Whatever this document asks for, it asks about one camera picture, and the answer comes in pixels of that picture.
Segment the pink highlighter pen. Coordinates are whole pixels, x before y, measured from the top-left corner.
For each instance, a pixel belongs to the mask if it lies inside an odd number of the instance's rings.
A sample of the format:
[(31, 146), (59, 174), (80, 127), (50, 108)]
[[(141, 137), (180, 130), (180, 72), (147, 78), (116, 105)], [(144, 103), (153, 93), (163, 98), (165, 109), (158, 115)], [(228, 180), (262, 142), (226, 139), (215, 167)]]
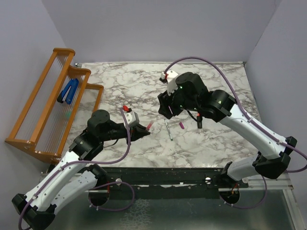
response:
[(152, 127), (153, 123), (154, 123), (153, 120), (150, 121), (150, 123), (149, 123), (149, 124), (147, 125), (147, 127), (146, 127), (146, 131), (149, 131), (149, 130), (150, 130), (150, 128)]

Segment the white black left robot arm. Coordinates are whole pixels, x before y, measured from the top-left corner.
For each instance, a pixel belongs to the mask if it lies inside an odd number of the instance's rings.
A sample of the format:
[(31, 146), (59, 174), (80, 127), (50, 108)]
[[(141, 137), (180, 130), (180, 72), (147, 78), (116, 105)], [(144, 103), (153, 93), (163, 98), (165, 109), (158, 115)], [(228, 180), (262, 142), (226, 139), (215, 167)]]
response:
[(122, 123), (112, 121), (106, 110), (93, 112), (86, 129), (74, 139), (55, 168), (25, 195), (13, 197), (12, 203), (20, 215), (19, 229), (25, 221), (28, 229), (44, 230), (81, 193), (114, 184), (101, 168), (103, 162), (93, 160), (103, 150), (104, 142), (125, 139), (129, 148), (131, 142), (150, 134), (140, 125), (136, 112), (122, 107), (120, 113)]

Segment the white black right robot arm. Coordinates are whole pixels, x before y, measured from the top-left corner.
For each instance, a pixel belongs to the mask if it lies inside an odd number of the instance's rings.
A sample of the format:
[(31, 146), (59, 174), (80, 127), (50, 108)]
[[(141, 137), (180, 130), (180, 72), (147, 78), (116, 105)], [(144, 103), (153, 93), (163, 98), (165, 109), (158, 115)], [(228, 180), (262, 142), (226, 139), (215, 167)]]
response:
[(208, 91), (198, 74), (178, 74), (171, 70), (162, 81), (167, 90), (158, 95), (159, 114), (171, 119), (184, 110), (198, 112), (201, 117), (232, 129), (258, 150), (254, 156), (227, 163), (220, 176), (223, 186), (232, 187), (237, 181), (257, 174), (276, 179), (286, 171), (292, 148), (297, 144), (294, 137), (274, 133), (241, 110), (227, 92)]

